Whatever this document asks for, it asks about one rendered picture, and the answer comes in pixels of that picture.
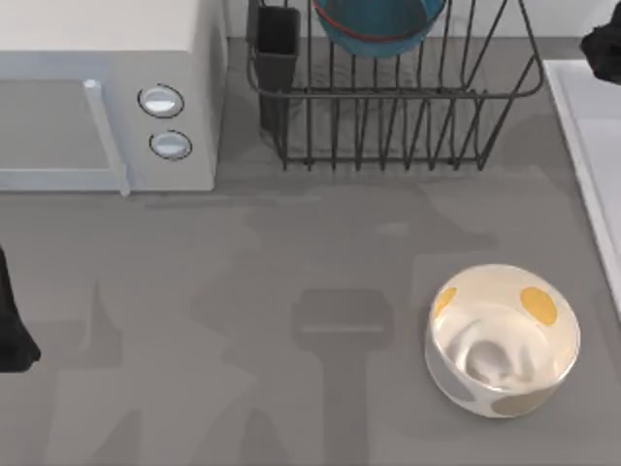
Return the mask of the white bowl with yellow dots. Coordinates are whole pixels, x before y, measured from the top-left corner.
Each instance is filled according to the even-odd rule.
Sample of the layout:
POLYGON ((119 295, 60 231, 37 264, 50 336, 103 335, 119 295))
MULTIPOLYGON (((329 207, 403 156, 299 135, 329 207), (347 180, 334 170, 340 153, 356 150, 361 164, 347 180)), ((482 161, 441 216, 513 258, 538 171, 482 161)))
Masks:
POLYGON ((430 304, 424 360, 452 403, 486 418, 527 416, 567 379, 581 327, 550 282, 508 264, 469 266, 430 304))

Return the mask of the large microwave knob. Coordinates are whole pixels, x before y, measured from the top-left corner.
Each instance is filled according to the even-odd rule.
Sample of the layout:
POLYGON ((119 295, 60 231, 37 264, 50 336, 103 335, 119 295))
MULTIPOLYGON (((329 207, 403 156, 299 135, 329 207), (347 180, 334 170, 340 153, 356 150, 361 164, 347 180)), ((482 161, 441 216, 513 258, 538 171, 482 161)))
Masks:
POLYGON ((184 99, 181 93, 174 87, 163 83, 140 89, 137 101, 147 115, 159 119, 174 118, 184 110, 184 99))

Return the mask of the dark cutlery holder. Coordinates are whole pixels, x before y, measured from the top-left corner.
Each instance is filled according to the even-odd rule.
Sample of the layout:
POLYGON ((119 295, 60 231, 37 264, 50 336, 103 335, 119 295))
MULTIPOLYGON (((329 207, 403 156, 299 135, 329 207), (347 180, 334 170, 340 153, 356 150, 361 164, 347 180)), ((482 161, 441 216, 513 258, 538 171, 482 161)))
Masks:
POLYGON ((287 116, 288 100, 265 94, 288 93, 293 84, 300 48, 300 12, 288 6, 268 6, 263 0, 248 0, 246 41, 254 60, 259 92, 260 125, 279 132, 281 117, 287 116))

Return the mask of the blue bowl with red rim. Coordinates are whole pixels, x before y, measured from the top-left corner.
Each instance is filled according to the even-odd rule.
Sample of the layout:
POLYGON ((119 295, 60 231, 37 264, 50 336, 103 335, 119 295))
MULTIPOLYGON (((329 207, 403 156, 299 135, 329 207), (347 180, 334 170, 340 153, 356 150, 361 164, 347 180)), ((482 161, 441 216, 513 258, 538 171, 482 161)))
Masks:
POLYGON ((390 58, 420 45, 447 0, 311 0, 326 36, 348 53, 390 58))

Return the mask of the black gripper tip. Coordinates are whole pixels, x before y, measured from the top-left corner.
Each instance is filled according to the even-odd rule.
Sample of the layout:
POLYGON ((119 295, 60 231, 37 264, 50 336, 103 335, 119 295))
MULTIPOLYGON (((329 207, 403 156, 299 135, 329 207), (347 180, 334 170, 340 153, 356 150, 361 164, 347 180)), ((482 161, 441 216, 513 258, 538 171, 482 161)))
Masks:
POLYGON ((41 355, 19 315, 6 254, 0 247, 0 373, 27 372, 41 355))

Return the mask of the microwave oven door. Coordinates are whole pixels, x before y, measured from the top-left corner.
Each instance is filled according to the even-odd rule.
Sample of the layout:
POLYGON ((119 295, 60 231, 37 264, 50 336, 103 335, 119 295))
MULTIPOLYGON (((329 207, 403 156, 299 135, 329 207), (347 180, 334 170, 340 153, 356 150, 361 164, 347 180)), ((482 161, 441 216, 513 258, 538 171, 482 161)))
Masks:
POLYGON ((84 81, 0 80, 0 191, 119 192, 84 81))

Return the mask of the small microwave knob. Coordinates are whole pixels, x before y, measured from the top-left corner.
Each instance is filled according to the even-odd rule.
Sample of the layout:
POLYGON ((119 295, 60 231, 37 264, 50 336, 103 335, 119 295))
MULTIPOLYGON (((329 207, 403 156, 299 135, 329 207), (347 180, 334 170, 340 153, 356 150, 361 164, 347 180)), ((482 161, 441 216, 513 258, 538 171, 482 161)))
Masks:
POLYGON ((171 161, 183 160, 193 151, 191 140, 177 130, 152 134, 149 137, 148 145, 156 156, 171 161))

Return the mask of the black tap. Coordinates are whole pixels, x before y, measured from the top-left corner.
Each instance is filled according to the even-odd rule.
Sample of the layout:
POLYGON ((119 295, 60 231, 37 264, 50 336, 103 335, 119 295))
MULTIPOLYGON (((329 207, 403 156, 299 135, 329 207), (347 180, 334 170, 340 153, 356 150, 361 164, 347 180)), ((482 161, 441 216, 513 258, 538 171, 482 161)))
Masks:
POLYGON ((595 26, 579 47, 596 79, 621 85, 621 1, 610 20, 595 26))

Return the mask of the pale microwave oven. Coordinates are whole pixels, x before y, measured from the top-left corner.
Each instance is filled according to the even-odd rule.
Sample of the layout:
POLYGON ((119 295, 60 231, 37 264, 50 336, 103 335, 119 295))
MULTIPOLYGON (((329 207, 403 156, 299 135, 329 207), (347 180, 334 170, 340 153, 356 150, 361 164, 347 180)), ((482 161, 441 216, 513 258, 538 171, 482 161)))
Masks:
POLYGON ((0 80, 101 82, 131 193, 213 188, 227 66, 223 0, 0 0, 0 80), (140 108, 158 83, 183 96, 178 116, 140 108), (191 140, 188 157, 150 150, 167 130, 191 140))

